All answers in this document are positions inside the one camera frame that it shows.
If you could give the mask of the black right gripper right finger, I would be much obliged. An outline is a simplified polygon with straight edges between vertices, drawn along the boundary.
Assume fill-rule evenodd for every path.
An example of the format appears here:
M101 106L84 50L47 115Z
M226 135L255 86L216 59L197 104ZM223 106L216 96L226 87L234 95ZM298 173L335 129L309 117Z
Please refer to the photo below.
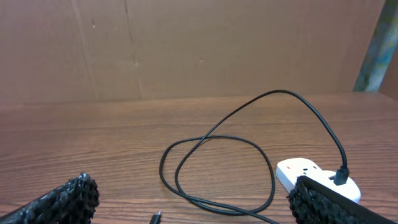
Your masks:
M287 199L297 223L397 224L307 176L298 177Z

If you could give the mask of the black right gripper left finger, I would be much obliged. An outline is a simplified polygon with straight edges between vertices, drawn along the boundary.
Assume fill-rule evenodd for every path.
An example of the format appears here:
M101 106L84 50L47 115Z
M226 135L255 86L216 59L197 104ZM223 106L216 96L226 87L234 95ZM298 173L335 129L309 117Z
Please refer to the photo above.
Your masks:
M90 224L100 193L95 179L82 172L61 186L1 217L1 224Z

